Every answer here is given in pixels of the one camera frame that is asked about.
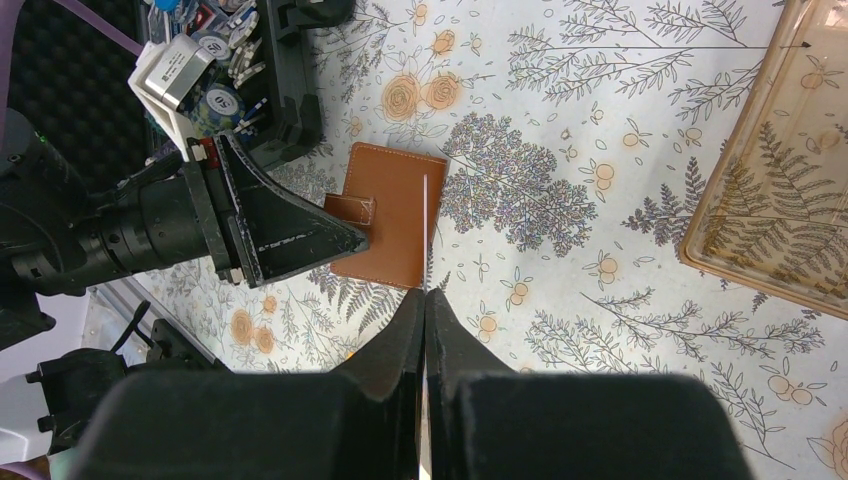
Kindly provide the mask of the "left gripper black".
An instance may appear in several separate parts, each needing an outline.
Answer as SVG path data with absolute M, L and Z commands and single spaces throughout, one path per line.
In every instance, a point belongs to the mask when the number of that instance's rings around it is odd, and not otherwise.
M 214 271 L 260 287 L 368 249 L 367 235 L 279 185 L 232 132 L 189 138 L 182 173 Z

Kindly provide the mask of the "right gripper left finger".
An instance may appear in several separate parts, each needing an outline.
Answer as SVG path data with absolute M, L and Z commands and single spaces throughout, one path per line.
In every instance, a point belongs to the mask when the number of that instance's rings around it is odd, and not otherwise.
M 333 371 L 351 380 L 339 453 L 346 479 L 417 479 L 420 469 L 424 304 L 406 293 L 389 323 Z

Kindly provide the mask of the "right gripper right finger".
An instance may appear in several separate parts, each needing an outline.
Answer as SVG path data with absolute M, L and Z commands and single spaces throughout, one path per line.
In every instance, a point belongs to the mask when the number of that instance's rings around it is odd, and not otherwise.
M 512 370 L 461 325 L 446 294 L 425 298 L 426 392 L 435 479 L 507 479 Z

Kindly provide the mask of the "brown leather card holder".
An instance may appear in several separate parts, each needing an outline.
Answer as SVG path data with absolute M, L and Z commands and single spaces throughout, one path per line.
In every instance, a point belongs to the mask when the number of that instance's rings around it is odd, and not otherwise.
M 343 190 L 326 195 L 323 209 L 364 232 L 368 248 L 332 262 L 331 272 L 420 287 L 447 172 L 443 158 L 354 143 Z

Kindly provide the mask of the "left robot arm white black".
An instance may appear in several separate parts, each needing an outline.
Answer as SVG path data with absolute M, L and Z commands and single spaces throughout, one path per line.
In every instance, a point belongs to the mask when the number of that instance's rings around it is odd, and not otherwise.
M 89 193 L 67 161 L 9 109 L 1 148 L 1 352 L 54 328 L 38 296 L 209 256 L 251 288 L 364 251 L 366 235 L 277 184 L 232 131 L 189 138 L 113 188 Z M 139 330 L 143 300 L 109 349 L 79 348 L 1 381 L 1 465 L 74 448 L 102 398 L 144 370 L 223 369 L 164 319 Z M 151 350 L 130 366 L 137 334 Z

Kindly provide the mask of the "blue yellow fifty chip stack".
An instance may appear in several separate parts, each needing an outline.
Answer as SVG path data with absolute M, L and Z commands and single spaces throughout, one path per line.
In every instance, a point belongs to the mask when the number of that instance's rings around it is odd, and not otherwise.
M 234 89 L 215 83 L 197 98 L 189 119 L 196 136 L 205 138 L 234 130 L 246 112 L 244 100 Z

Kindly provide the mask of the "floral patterned table mat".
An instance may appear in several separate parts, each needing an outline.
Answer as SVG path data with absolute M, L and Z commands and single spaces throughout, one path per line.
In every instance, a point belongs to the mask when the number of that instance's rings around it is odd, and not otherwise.
M 426 282 L 522 372 L 682 373 L 760 479 L 847 475 L 847 324 L 678 248 L 781 1 L 360 1 L 313 36 L 321 202 L 358 142 L 445 158 Z

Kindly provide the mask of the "black poker chip case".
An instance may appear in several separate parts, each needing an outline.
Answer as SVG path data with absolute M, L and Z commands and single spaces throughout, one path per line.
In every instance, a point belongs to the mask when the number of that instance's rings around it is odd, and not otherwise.
M 320 142 L 322 117 L 307 33 L 338 26 L 350 1 L 256 5 L 262 126 L 247 147 L 266 170 Z M 194 131 L 177 104 L 199 79 L 200 45 L 186 35 L 157 44 L 129 37 L 140 11 L 126 1 L 5 1 L 1 5 L 1 108 L 24 113 L 67 158 L 102 182 L 140 144 L 142 111 L 178 146 Z

